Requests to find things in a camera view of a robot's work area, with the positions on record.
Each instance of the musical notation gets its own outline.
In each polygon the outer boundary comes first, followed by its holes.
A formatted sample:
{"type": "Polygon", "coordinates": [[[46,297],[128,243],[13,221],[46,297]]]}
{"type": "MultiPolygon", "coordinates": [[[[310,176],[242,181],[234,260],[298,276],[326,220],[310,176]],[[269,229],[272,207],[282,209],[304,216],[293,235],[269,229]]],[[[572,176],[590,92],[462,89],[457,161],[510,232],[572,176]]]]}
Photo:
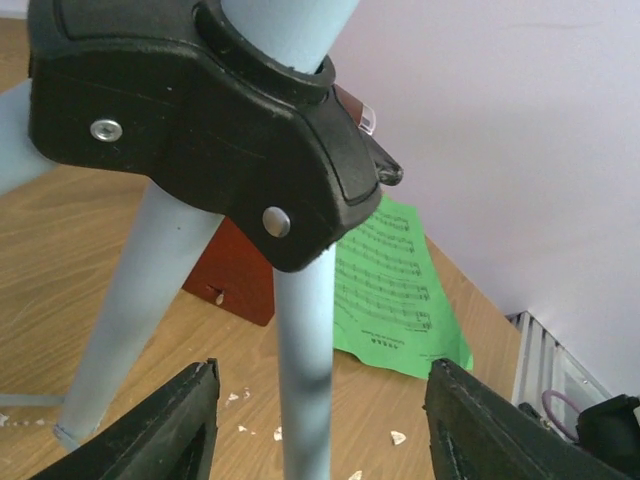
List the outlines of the musical notation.
{"type": "Polygon", "coordinates": [[[376,258],[382,258],[387,262],[392,262],[397,265],[406,265],[408,267],[418,269],[418,270],[420,269],[418,262],[414,260],[403,260],[401,258],[398,258],[397,256],[389,255],[388,253],[385,253],[386,249],[380,249],[375,246],[369,245],[367,242],[360,240],[358,237],[346,238],[343,245],[352,246],[354,248],[355,253],[358,253],[358,249],[359,249],[359,251],[369,252],[375,255],[376,258]]]}
{"type": "Polygon", "coordinates": [[[430,298],[429,289],[424,285],[374,273],[341,258],[336,260],[336,273],[338,278],[351,280],[380,294],[411,300],[429,300],[430,298]]]}
{"type": "Polygon", "coordinates": [[[393,272],[393,273],[397,273],[400,275],[404,275],[404,274],[408,274],[408,275],[414,275],[416,277],[419,277],[422,275],[422,272],[420,271],[420,266],[413,262],[410,262],[410,266],[409,268],[407,267],[403,267],[401,265],[397,265],[396,263],[392,263],[390,261],[385,261],[385,260],[381,260],[381,257],[375,255],[374,253],[369,253],[368,251],[365,251],[364,249],[358,249],[357,247],[354,247],[353,245],[349,245],[348,243],[345,243],[342,246],[342,249],[344,251],[347,252],[351,252],[353,254],[358,255],[360,258],[364,259],[364,260],[368,260],[372,263],[375,263],[376,265],[380,266],[380,267],[384,267],[386,270],[393,272]]]}
{"type": "Polygon", "coordinates": [[[431,262],[416,209],[383,197],[336,251],[334,346],[362,362],[426,378],[424,355],[470,352],[431,262]]]}
{"type": "Polygon", "coordinates": [[[358,234],[368,238],[369,240],[373,240],[380,245],[384,245],[393,250],[397,250],[405,253],[415,253],[415,248],[413,244],[406,240],[405,238],[395,237],[394,235],[384,235],[382,232],[377,230],[373,225],[369,225],[368,223],[364,223],[360,225],[358,234]]]}
{"type": "Polygon", "coordinates": [[[349,299],[344,295],[342,295],[339,291],[336,291],[335,296],[336,296],[336,299],[340,300],[341,302],[344,302],[345,304],[348,304],[350,308],[365,314],[370,319],[382,320],[383,322],[389,322],[395,325],[412,328],[412,329],[428,330],[431,328],[431,321],[429,319],[427,319],[427,321],[420,321],[419,315],[416,315],[416,317],[418,317],[416,321],[408,321],[396,315],[385,314],[380,312],[379,310],[374,310],[373,308],[368,307],[367,304],[349,301],[349,299]]]}

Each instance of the light blue metal tube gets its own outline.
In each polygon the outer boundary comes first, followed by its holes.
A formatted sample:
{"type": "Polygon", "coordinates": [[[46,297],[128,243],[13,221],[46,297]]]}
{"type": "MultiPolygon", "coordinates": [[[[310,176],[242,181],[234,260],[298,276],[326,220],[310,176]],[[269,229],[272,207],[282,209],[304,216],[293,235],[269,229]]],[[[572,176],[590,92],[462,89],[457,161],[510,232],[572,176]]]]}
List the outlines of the light blue metal tube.
{"type": "Polygon", "coordinates": [[[222,0],[222,10],[262,52],[298,72],[313,73],[358,1],[222,0]]]}
{"type": "MultiPolygon", "coordinates": [[[[248,41],[302,73],[318,69],[357,5],[222,0],[224,13],[248,41]]],[[[274,270],[286,480],[330,479],[334,278],[335,245],[301,272],[274,270]]]]}
{"type": "Polygon", "coordinates": [[[54,429],[64,446],[97,428],[223,218],[149,184],[54,429]]]}
{"type": "Polygon", "coordinates": [[[286,480],[329,480],[336,247],[297,273],[274,270],[286,480]]]}
{"type": "Polygon", "coordinates": [[[31,82],[26,81],[0,95],[0,196],[56,166],[29,140],[30,92],[31,82]]]}

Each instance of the screw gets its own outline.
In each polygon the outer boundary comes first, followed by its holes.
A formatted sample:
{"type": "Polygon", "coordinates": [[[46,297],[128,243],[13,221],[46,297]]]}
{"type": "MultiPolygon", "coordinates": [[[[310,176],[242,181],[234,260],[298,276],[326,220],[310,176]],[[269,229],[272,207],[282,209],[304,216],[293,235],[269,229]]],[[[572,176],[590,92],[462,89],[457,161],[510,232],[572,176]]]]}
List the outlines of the screw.
{"type": "Polygon", "coordinates": [[[122,136],[122,127],[115,120],[96,120],[90,130],[93,138],[101,142],[115,142],[122,136]]]}
{"type": "Polygon", "coordinates": [[[269,207],[264,211],[262,224],[269,235],[276,238],[286,237],[291,230],[291,219],[278,207],[269,207]]]}

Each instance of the black object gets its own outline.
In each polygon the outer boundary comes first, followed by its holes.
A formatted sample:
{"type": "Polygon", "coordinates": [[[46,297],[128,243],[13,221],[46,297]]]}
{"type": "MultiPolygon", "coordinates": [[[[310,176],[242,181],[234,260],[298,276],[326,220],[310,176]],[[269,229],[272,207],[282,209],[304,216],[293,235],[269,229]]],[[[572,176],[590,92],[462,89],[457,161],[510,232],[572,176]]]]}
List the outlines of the black object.
{"type": "Polygon", "coordinates": [[[191,364],[32,480],[208,480],[219,394],[216,361],[191,364]]]}
{"type": "Polygon", "coordinates": [[[531,405],[530,403],[528,402],[521,403],[520,405],[518,405],[518,410],[520,410],[526,416],[538,422],[548,432],[554,435],[558,435],[558,432],[556,432],[551,427],[551,424],[545,418],[543,418],[542,415],[540,415],[540,413],[538,413],[538,411],[535,408],[533,408],[533,405],[531,405]]]}
{"type": "Polygon", "coordinates": [[[449,360],[433,363],[425,400],[438,480],[624,480],[542,428],[449,360]]]}
{"type": "Polygon", "coordinates": [[[582,448],[633,478],[640,478],[638,407],[638,397],[619,395],[584,410],[576,427],[582,448]]]}
{"type": "Polygon", "coordinates": [[[375,211],[376,162],[395,172],[383,181],[401,178],[337,100],[328,57],[313,75],[277,64],[220,0],[39,0],[28,26],[29,134],[44,156],[147,175],[229,216],[279,270],[303,268],[375,211]],[[121,138],[94,138],[100,119],[121,138]],[[291,219],[284,238],[263,226],[271,206],[291,219]]]}
{"type": "Polygon", "coordinates": [[[380,183],[390,187],[398,185],[402,181],[402,177],[404,177],[402,167],[371,135],[362,130],[360,130],[360,135],[363,137],[364,143],[369,150],[369,155],[373,158],[376,166],[376,174],[378,175],[380,183]]]}

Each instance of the purple cable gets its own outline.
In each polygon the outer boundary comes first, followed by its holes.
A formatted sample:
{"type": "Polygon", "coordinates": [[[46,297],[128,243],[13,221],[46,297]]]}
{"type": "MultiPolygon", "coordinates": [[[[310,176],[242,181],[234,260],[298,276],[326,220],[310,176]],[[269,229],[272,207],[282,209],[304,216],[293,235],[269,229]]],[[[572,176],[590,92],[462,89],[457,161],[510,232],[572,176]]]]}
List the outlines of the purple cable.
{"type": "Polygon", "coordinates": [[[557,390],[545,390],[542,393],[542,408],[547,414],[547,417],[549,417],[549,421],[553,423],[558,430],[564,433],[569,440],[577,442],[578,437],[573,432],[571,432],[565,424],[558,420],[558,417],[556,417],[555,414],[551,411],[551,397],[559,398],[564,403],[569,405],[572,409],[574,409],[578,414],[580,413],[580,409],[569,397],[567,397],[564,393],[558,392],[557,390]]]}

